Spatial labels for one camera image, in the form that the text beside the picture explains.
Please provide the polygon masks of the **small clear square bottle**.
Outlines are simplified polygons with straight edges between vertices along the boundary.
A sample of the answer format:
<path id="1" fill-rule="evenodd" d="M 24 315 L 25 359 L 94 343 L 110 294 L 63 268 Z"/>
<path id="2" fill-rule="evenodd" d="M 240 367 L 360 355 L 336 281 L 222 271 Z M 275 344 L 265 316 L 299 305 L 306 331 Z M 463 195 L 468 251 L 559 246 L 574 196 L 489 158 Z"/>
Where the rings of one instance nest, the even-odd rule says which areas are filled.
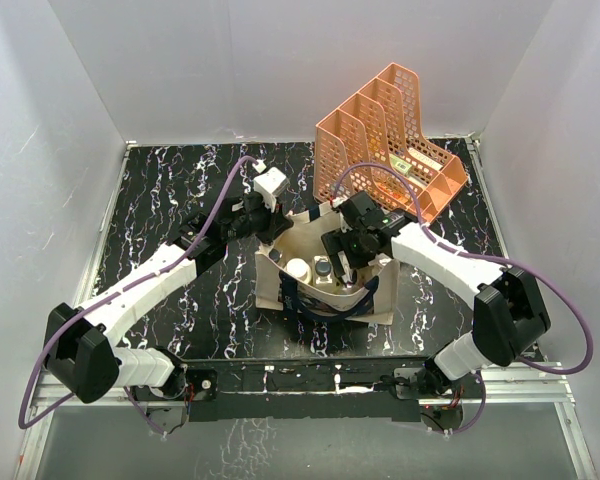
<path id="1" fill-rule="evenodd" d="M 282 265 L 282 254 L 279 250 L 273 249 L 268 254 L 269 258 L 277 265 Z"/>

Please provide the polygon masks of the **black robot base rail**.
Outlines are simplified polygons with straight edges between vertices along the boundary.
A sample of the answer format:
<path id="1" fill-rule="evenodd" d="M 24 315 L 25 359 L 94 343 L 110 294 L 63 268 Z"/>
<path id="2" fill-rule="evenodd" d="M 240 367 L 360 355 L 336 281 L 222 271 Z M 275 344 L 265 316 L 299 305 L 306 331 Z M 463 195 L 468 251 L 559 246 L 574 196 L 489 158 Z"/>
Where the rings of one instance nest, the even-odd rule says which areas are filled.
<path id="1" fill-rule="evenodd" d="M 190 422 L 242 418 L 389 418 L 417 422 L 426 406 L 458 407 L 483 391 L 471 376 L 446 382 L 422 357 L 184 360 L 166 386 L 135 399 L 173 402 Z"/>

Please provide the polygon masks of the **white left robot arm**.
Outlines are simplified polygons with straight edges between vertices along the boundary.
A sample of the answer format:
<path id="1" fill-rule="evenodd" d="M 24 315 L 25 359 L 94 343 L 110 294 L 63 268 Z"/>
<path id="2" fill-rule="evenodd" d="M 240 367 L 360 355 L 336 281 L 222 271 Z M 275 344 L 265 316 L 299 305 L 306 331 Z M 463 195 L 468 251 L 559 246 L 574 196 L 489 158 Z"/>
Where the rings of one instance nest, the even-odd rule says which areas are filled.
<path id="1" fill-rule="evenodd" d="M 223 259 L 229 243 L 256 237 L 270 245 L 293 225 L 281 206 L 261 194 L 229 197 L 213 212 L 196 211 L 144 263 L 78 307 L 65 303 L 47 323 L 43 365 L 85 404 L 114 387 L 149 387 L 180 396 L 183 361 L 165 348 L 128 349 L 119 343 L 145 314 Z"/>

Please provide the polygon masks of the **cream canvas tote bag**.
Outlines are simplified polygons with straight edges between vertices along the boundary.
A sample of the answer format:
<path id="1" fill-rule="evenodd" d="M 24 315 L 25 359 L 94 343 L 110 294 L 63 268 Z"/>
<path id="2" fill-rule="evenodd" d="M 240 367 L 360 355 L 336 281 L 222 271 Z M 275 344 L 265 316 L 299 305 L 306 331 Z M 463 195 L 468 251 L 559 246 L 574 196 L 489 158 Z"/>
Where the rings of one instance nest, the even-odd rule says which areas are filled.
<path id="1" fill-rule="evenodd" d="M 341 227 L 340 215 L 324 202 L 290 217 L 293 226 L 271 246 L 260 245 L 255 253 L 256 306 L 261 309 L 300 313 L 315 322 L 342 320 L 390 325 L 398 300 L 399 262 L 384 254 L 357 270 L 354 286 L 345 289 L 335 280 L 332 288 L 315 288 L 285 271 L 292 258 L 302 258 L 312 270 L 316 255 L 325 255 L 321 235 Z M 268 256 L 282 254 L 282 265 Z"/>

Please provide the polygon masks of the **large clear square bottle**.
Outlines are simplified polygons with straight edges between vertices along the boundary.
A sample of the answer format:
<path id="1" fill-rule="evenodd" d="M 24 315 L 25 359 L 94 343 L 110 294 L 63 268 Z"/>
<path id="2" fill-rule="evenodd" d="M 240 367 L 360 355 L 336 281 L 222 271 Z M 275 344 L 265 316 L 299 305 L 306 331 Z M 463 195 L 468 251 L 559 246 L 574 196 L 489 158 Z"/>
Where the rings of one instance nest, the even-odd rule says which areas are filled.
<path id="1" fill-rule="evenodd" d="M 312 281 L 315 288 L 332 288 L 335 285 L 333 268 L 328 256 L 314 256 L 312 271 Z"/>

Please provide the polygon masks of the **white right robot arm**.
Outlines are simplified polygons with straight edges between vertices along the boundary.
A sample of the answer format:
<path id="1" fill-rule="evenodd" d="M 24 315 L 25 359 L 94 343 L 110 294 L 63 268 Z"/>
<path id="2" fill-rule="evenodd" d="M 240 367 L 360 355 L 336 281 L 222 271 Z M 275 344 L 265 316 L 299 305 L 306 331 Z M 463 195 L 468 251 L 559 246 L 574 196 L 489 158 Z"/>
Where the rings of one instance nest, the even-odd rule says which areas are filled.
<path id="1" fill-rule="evenodd" d="M 406 211 L 383 211 L 365 192 L 329 205 L 341 225 L 323 234 L 322 242 L 337 274 L 383 253 L 423 271 L 472 309 L 471 331 L 445 345 L 417 372 L 421 392 L 449 396 L 465 375 L 492 364 L 509 366 L 549 330 L 537 281 L 523 269 L 470 258 Z"/>

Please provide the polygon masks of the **cream round cap bottle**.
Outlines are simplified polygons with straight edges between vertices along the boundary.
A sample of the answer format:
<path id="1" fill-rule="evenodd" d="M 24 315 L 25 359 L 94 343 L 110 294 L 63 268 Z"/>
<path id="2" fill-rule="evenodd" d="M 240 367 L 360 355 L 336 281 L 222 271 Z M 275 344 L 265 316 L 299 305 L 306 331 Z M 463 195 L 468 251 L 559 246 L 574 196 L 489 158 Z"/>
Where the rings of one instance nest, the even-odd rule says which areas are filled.
<path id="1" fill-rule="evenodd" d="M 300 282 L 306 284 L 311 282 L 311 266 L 302 258 L 290 259 L 285 265 L 285 271 Z"/>

